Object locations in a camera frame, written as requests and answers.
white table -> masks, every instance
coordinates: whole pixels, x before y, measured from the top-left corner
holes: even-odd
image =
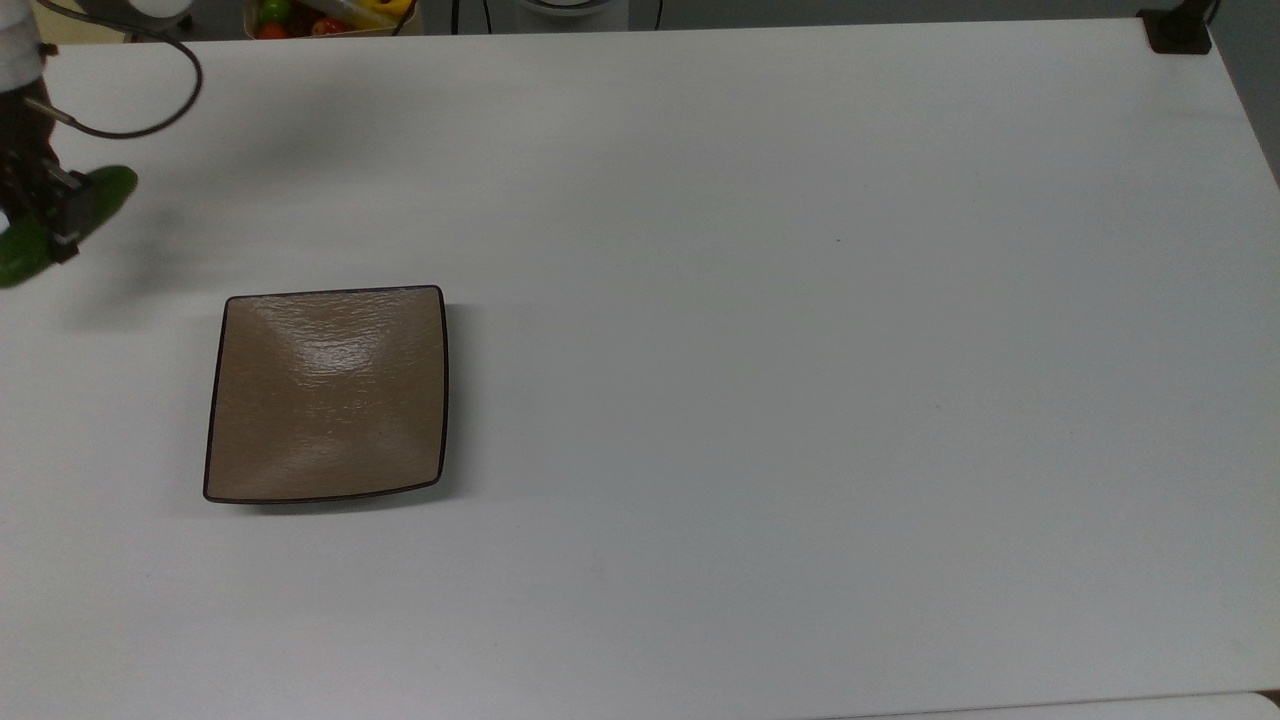
[[[165,47],[68,47],[82,120]],[[0,296],[0,715],[831,717],[1280,685],[1280,193],[1137,20],[200,47]],[[444,479],[200,497],[229,295],[439,283]]]

wire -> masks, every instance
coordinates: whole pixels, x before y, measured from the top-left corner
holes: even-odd
[[[417,0],[408,0],[408,8],[404,8],[404,14],[401,15],[399,22],[396,23],[396,29],[392,31],[392,37],[396,37],[397,35],[399,35],[399,31],[404,29],[404,23],[408,22],[410,15],[413,14],[413,10],[416,8],[417,8]]]
[[[45,105],[44,102],[38,102],[38,101],[35,101],[35,102],[33,101],[28,101],[28,105],[31,105],[33,109],[36,109],[36,110],[38,110],[38,111],[41,111],[41,113],[44,113],[44,114],[54,118],[55,120],[58,120],[58,122],[60,122],[63,124],[70,126],[70,127],[73,127],[73,128],[83,132],[84,135],[91,135],[93,137],[101,137],[101,138],[105,138],[105,140],[133,140],[136,137],[146,137],[148,135],[155,135],[155,133],[163,131],[164,128],[172,126],[173,123],[177,123],[183,115],[187,114],[187,110],[191,110],[192,105],[196,104],[196,99],[200,97],[200,91],[205,87],[205,69],[200,65],[200,58],[196,58],[196,54],[192,53],[191,49],[187,47],[186,45],[183,45],[182,42],[179,42],[177,40],[169,37],[168,35],[165,35],[163,32],[157,32],[157,31],[154,31],[154,29],[150,29],[150,28],[145,28],[145,27],[141,27],[141,26],[134,26],[134,24],[129,24],[129,23],[120,23],[120,22],[115,22],[115,20],[106,20],[106,19],[102,19],[102,18],[95,18],[93,15],[86,15],[84,13],[78,13],[76,10],[70,10],[68,8],[64,8],[64,6],[59,5],[58,3],[54,3],[52,0],[37,0],[37,1],[44,8],[47,8],[50,12],[58,13],[59,15],[63,15],[63,17],[67,17],[67,18],[72,18],[74,20],[81,20],[81,22],[86,22],[86,23],[91,23],[91,24],[96,24],[96,26],[102,26],[102,27],[111,28],[111,29],[115,29],[115,31],[119,31],[119,32],[127,32],[127,33],[132,33],[132,35],[141,35],[143,37],[150,37],[152,40],[159,40],[160,42],[164,42],[165,45],[169,45],[174,50],[177,50],[177,51],[182,53],[183,55],[186,55],[188,60],[191,60],[191,67],[192,67],[192,69],[196,70],[196,85],[192,86],[191,95],[187,96],[187,101],[183,102],[182,108],[178,108],[178,110],[174,114],[169,115],[168,118],[160,120],[159,123],[156,123],[156,124],[154,124],[151,127],[146,127],[146,128],[132,131],[132,132],[109,132],[109,131],[102,131],[102,129],[92,128],[92,127],[86,126],[84,123],[81,123],[76,118],[68,115],[67,113],[63,113],[61,110],[59,110],[56,108],[52,108],[50,105]]]

